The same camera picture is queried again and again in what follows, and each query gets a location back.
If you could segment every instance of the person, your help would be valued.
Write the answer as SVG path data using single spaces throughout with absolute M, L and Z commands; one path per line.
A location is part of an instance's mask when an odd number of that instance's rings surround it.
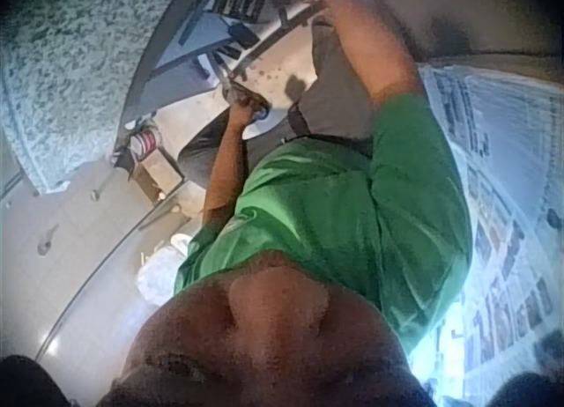
M 467 276 L 463 188 L 401 40 L 362 1 L 325 1 L 309 132 L 245 176 L 254 106 L 231 108 L 176 295 L 100 406 L 433 405 L 405 355 Z

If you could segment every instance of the white tile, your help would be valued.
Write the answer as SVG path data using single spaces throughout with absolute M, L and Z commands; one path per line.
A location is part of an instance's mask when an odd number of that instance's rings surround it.
M 71 197 L 63 205 L 63 209 L 80 233 L 94 223 L 105 210 L 103 204 L 92 201 L 88 188 L 84 188 Z
M 69 304 L 82 283 L 74 273 L 59 268 L 57 264 L 44 278 L 41 290 L 54 308 L 62 309 Z
M 90 241 L 79 237 L 57 262 L 59 270 L 69 275 L 69 280 L 76 285 L 77 290 L 98 266 L 99 261 L 94 250 L 95 247 Z
M 78 384 L 82 405 L 95 405 L 110 390 L 112 382 L 121 372 L 121 361 L 110 358 L 94 344 L 82 360 L 78 371 L 82 383 Z
M 3 329 L 3 334 L 10 341 L 11 354 L 34 358 L 41 346 L 34 316 L 29 312 L 20 314 L 17 321 Z
M 19 264 L 3 267 L 0 277 L 0 302 L 2 303 L 2 329 L 12 327 L 26 312 L 26 305 L 35 291 L 36 285 Z
M 87 241 L 91 253 L 97 263 L 117 245 L 122 238 L 118 226 L 111 220 L 108 214 L 101 215 L 85 229 L 82 237 Z
M 41 366 L 45 368 L 66 397 L 73 397 L 73 389 L 81 380 L 76 366 L 62 361 L 57 356 L 45 356 L 41 361 Z
M 26 273 L 32 286 L 40 285 L 56 264 L 55 253 L 49 252 L 45 256 L 38 254 L 37 241 L 39 241 L 39 237 L 30 237 L 19 253 L 22 271 Z

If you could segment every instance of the floor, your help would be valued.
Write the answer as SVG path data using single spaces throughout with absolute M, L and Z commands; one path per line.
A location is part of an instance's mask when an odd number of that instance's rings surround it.
M 554 25 L 526 0 L 384 2 L 400 19 L 420 60 L 459 52 L 557 53 L 559 49 Z M 290 106 L 293 89 L 301 91 L 315 79 L 310 48 L 308 28 L 299 27 L 249 68 L 245 84 L 273 102 L 274 122 Z M 220 94 L 212 92 L 161 109 L 155 121 L 166 130 L 167 151 L 177 156 L 225 108 Z M 251 136 L 258 132 L 249 130 Z M 123 177 L 113 181 L 99 203 L 93 203 L 90 191 L 107 173 L 107 164 L 96 162 L 86 166 L 64 194 L 35 198 L 22 184 L 4 200 L 2 354 L 33 357 L 93 268 L 151 208 L 139 188 Z M 69 397 L 94 405 L 108 390 L 132 338 L 155 309 L 134 286 L 139 253 L 151 251 L 181 222 L 169 216 L 134 235 L 81 295 L 41 362 Z M 45 257 L 37 255 L 41 239 L 57 224 L 51 251 Z M 423 375 L 425 368 L 420 363 L 417 367 Z

